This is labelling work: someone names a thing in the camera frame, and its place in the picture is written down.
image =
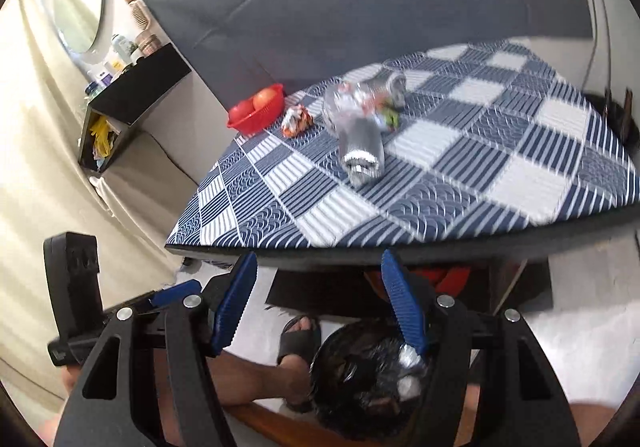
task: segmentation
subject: beige curtain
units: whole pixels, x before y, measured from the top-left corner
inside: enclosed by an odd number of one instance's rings
[[[0,49],[0,379],[55,411],[63,388],[46,350],[57,332],[43,240],[64,231],[95,234],[103,303],[111,305],[172,282],[180,258],[162,249],[163,231],[149,229],[158,228],[160,217],[170,230],[176,216],[158,212],[154,220],[136,207],[123,209],[118,182],[126,179],[115,173],[113,188],[101,186],[117,207],[112,211],[79,168],[81,126],[74,112],[86,81],[36,0],[4,4]],[[184,193],[194,190],[193,183],[180,186],[176,206],[184,206]],[[129,190],[136,193],[134,204],[145,199],[143,187]],[[151,211],[162,207],[158,200]]]
[[[122,225],[161,248],[198,187],[146,133],[90,181]]]

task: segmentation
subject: sandal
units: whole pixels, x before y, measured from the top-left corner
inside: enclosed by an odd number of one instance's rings
[[[295,324],[303,318],[309,319],[311,328],[308,330],[297,330],[288,332]],[[282,359],[287,355],[298,355],[308,364],[311,369],[311,363],[320,349],[322,344],[322,336],[320,331],[320,322],[315,317],[308,315],[300,315],[291,319],[280,334],[280,348],[278,350],[277,363],[280,364]],[[285,400],[287,408],[294,413],[309,413],[312,410],[311,401],[307,400],[302,403],[289,403]]]

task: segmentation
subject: tomato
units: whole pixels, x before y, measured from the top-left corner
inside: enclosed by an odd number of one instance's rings
[[[254,95],[254,108],[260,110],[271,102],[271,100],[277,95],[276,91],[272,88],[265,88],[260,90]]]
[[[251,99],[241,101],[229,110],[229,122],[235,124],[254,111],[254,103]]]

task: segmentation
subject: checkered tablecloth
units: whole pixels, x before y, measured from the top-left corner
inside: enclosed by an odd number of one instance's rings
[[[328,84],[401,69],[410,92],[385,135],[386,173],[353,188],[322,126]],[[238,135],[198,187],[173,245],[373,247],[518,231],[638,202],[639,177],[580,92],[524,46],[461,44],[372,64],[290,95],[282,117]]]

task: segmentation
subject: red plastic basket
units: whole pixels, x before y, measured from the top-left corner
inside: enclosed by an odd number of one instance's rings
[[[276,96],[271,99],[269,104],[233,124],[227,120],[226,127],[239,131],[245,137],[253,137],[256,133],[273,124],[284,110],[283,88],[282,84],[269,86],[269,89],[276,92]]]

